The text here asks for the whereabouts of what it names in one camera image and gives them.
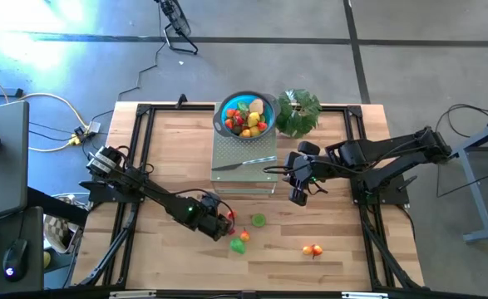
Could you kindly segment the beige checkered cushion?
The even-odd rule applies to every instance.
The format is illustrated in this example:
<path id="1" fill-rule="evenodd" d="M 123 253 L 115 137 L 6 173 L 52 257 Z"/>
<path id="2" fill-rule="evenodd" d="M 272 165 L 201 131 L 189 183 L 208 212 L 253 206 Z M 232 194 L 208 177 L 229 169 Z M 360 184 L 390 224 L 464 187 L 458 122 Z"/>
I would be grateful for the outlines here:
<path id="1" fill-rule="evenodd" d="M 87 211 L 86 205 L 80 201 L 82 195 L 86 195 L 86 193 L 56 194 L 54 198 Z M 82 233 L 83 228 L 78 224 L 71 223 L 64 218 L 44 215 L 44 248 L 52 248 L 59 254 L 71 253 L 81 239 Z"/>

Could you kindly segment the grey desk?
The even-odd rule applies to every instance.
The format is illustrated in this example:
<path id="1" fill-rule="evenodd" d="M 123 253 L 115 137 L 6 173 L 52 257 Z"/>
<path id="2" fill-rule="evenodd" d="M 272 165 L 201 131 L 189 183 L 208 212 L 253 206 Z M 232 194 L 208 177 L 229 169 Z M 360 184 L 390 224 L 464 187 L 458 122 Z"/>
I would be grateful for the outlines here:
<path id="1" fill-rule="evenodd" d="M 0 105 L 0 217 L 27 203 L 29 104 Z"/>

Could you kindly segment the black computer mouse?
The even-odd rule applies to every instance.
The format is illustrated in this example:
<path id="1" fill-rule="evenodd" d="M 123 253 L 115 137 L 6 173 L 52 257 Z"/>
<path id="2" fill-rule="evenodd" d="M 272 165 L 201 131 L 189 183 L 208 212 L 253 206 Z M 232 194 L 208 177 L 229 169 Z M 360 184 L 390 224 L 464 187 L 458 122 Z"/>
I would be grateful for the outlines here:
<path id="1" fill-rule="evenodd" d="M 23 238 L 16 239 L 6 250 L 2 260 L 2 271 L 9 282 L 18 282 L 27 272 L 27 245 Z"/>

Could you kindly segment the black floor fan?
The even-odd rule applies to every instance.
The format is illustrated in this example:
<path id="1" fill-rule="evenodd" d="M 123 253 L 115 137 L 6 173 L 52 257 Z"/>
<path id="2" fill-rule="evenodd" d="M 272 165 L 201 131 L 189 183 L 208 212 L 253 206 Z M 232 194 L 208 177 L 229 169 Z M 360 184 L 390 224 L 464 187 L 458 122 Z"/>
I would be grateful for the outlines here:
<path id="1" fill-rule="evenodd" d="M 199 48 L 190 40 L 191 29 L 188 20 L 182 10 L 182 7 L 178 0 L 154 0 L 159 9 L 168 18 L 169 24 L 164 27 L 165 43 L 172 51 L 178 51 L 196 55 Z M 175 34 L 184 39 L 192 46 L 192 50 L 174 47 L 170 41 L 168 30 L 172 28 Z"/>

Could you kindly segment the silver table knife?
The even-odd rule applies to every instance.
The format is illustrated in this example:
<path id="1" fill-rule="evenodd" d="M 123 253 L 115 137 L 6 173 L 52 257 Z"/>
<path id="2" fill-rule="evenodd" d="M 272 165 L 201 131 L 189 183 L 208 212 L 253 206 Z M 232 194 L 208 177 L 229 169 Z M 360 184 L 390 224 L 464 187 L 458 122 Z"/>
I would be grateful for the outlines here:
<path id="1" fill-rule="evenodd" d="M 236 164 L 228 164 L 224 166 L 217 166 L 212 168 L 211 170 L 213 171 L 224 171 L 224 170 L 232 170 L 232 169 L 237 169 L 240 166 L 245 166 L 245 165 L 251 165 L 251 164 L 262 164 L 266 162 L 274 162 L 277 161 L 277 156 L 269 156 L 269 157 L 263 157 L 259 159 L 252 159 L 252 160 L 247 160 L 243 162 L 239 162 Z"/>

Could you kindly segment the black desk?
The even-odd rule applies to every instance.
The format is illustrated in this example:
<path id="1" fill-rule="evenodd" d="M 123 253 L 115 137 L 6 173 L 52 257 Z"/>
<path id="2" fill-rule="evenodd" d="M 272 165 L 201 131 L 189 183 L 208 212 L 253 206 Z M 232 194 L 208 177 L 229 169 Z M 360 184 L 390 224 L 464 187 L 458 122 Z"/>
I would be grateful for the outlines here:
<path id="1" fill-rule="evenodd" d="M 4 253 L 16 239 L 27 245 L 27 272 L 18 282 L 9 282 L 2 271 Z M 43 289 L 43 212 L 28 208 L 0 219 L 0 295 L 15 292 L 36 292 Z"/>

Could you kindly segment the blue grey table frame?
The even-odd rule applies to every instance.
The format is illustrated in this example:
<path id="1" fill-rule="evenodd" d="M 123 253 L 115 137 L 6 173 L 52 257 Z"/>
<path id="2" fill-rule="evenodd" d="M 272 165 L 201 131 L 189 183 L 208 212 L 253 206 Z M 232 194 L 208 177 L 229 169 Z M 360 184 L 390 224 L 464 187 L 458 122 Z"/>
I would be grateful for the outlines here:
<path id="1" fill-rule="evenodd" d="M 470 162 L 471 152 L 488 151 L 488 148 L 482 148 L 482 145 L 487 142 L 488 126 L 486 126 L 480 133 L 469 137 L 466 141 L 455 147 L 451 154 L 451 157 L 457 157 L 461 162 L 461 166 L 466 176 L 466 187 L 471 191 L 472 198 L 482 223 L 482 229 L 463 235 L 463 240 L 466 243 L 488 239 L 488 210 L 480 188 L 480 182 L 488 179 L 488 175 L 482 178 L 477 178 Z"/>

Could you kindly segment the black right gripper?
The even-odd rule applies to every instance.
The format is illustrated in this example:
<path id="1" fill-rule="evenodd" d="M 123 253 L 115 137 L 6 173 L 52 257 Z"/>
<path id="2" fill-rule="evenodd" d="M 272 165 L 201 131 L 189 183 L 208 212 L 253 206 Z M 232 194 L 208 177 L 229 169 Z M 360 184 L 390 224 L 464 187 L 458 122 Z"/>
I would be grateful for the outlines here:
<path id="1" fill-rule="evenodd" d="M 325 165 L 321 164 L 321 156 L 307 155 L 297 152 L 288 153 L 283 162 L 283 181 L 289 183 L 288 199 L 304 207 L 308 201 L 308 195 L 304 187 L 316 182 L 325 182 Z"/>

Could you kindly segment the silver metal bracket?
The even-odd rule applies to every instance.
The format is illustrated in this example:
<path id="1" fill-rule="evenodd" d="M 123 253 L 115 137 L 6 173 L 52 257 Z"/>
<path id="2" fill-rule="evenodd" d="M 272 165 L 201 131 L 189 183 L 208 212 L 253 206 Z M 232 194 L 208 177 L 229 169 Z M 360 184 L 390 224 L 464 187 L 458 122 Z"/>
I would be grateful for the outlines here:
<path id="1" fill-rule="evenodd" d="M 381 292 L 342 292 L 342 299 L 389 299 L 387 293 Z"/>
<path id="2" fill-rule="evenodd" d="M 156 291 L 152 290 L 127 290 L 111 292 L 108 299 L 155 299 Z"/>

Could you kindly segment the blue collapsible colander bowl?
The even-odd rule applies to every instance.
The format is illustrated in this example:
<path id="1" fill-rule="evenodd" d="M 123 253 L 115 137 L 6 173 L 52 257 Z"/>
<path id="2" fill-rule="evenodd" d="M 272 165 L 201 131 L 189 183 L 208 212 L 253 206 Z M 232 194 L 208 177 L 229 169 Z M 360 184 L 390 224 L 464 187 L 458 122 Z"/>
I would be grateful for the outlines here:
<path id="1" fill-rule="evenodd" d="M 235 117 L 239 115 L 244 119 L 244 123 L 241 125 L 243 127 L 243 130 L 249 129 L 250 127 L 248 127 L 247 125 L 247 118 L 251 112 L 239 110 L 237 104 L 239 101 L 243 101 L 249 105 L 253 100 L 257 98 L 261 99 L 264 102 L 264 113 L 262 115 L 264 115 L 266 118 L 265 123 L 267 124 L 268 128 L 265 131 L 261 131 L 261 135 L 256 137 L 251 136 L 250 138 L 242 138 L 239 135 L 235 135 L 229 128 L 225 126 L 224 122 L 227 119 L 231 119 L 234 123 L 234 126 L 236 126 L 237 124 L 235 122 Z M 228 118 L 226 116 L 226 111 L 230 109 L 236 110 L 232 118 Z M 273 96 L 268 94 L 258 93 L 255 91 L 239 91 L 228 96 L 227 98 L 225 98 L 223 101 L 219 103 L 218 110 L 214 113 L 213 125 L 215 131 L 224 137 L 233 137 L 239 140 L 242 139 L 256 140 L 258 138 L 266 136 L 274 129 L 275 121 L 279 113 L 280 113 L 279 103 L 277 102 L 277 100 L 274 99 Z"/>

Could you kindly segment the potted green plant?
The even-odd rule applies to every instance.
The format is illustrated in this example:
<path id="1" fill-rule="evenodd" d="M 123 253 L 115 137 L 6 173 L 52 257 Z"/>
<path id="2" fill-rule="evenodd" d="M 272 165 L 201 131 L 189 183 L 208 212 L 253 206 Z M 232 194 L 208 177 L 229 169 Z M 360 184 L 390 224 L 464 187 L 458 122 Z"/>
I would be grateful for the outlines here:
<path id="1" fill-rule="evenodd" d="M 292 139 L 300 139 L 318 127 L 322 111 L 319 99 L 304 89 L 282 92 L 277 102 L 280 113 L 276 119 L 277 130 Z"/>

